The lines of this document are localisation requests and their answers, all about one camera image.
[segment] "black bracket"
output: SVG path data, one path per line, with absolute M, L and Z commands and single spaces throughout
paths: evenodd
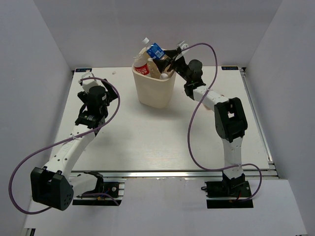
M 66 210 L 73 199 L 73 189 L 61 173 L 35 167 L 31 172 L 31 193 L 34 202 Z
M 231 98 L 227 102 L 219 102 L 215 105 L 216 131 L 222 139 L 230 143 L 245 135 L 248 127 L 242 102 L 239 98 Z

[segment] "plastic bottle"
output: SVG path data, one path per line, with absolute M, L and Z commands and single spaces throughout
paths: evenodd
M 161 76 L 161 73 L 159 72 L 158 67 L 153 62 L 152 58 L 148 58 L 148 67 L 149 67 L 151 77 L 155 79 L 159 79 Z
M 148 38 L 144 38 L 142 43 L 145 45 L 146 52 L 151 58 L 161 60 L 167 58 L 167 55 L 165 55 L 163 49 L 157 43 L 151 44 Z
M 134 60 L 133 66 L 134 66 L 134 69 L 138 73 L 151 77 L 148 64 L 147 64 L 147 59 L 144 57 L 143 54 L 137 55 L 137 57 Z

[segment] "black clamp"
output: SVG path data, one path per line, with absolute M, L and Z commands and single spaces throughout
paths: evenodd
M 118 96 L 110 85 L 103 81 L 102 83 L 104 87 L 94 86 L 90 88 L 89 93 L 84 91 L 78 93 L 78 97 L 84 104 L 75 125 L 83 124 L 89 129 L 95 129 L 105 123 L 108 116 L 107 107 Z
M 186 84 L 184 85 L 186 95 L 194 100 L 193 90 L 206 85 L 201 79 L 203 73 L 202 63 L 193 59 L 187 65 L 184 57 L 180 57 L 176 60 L 177 56 L 182 52 L 180 47 L 176 50 L 166 50 L 164 52 L 168 58 L 164 60 L 153 59 L 153 62 L 157 65 L 157 68 L 161 73 L 167 69 L 168 72 L 174 70 L 179 74 L 186 81 Z

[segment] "label sticker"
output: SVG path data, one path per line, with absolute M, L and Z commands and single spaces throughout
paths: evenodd
M 154 43 L 148 50 L 147 53 L 153 59 L 161 59 L 164 56 L 164 51 L 159 47 L 158 44 Z
M 147 75 L 147 74 L 149 74 L 149 72 L 150 72 L 147 64 L 145 64 L 145 65 L 143 65 L 143 66 L 140 66 L 140 67 L 135 67 L 134 69 L 135 69 L 138 73 L 143 74 L 143 75 Z

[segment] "blue label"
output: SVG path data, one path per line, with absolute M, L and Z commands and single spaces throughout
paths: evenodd
M 161 59 L 164 56 L 164 51 L 159 47 L 158 44 L 154 43 L 148 50 L 147 53 L 153 59 Z

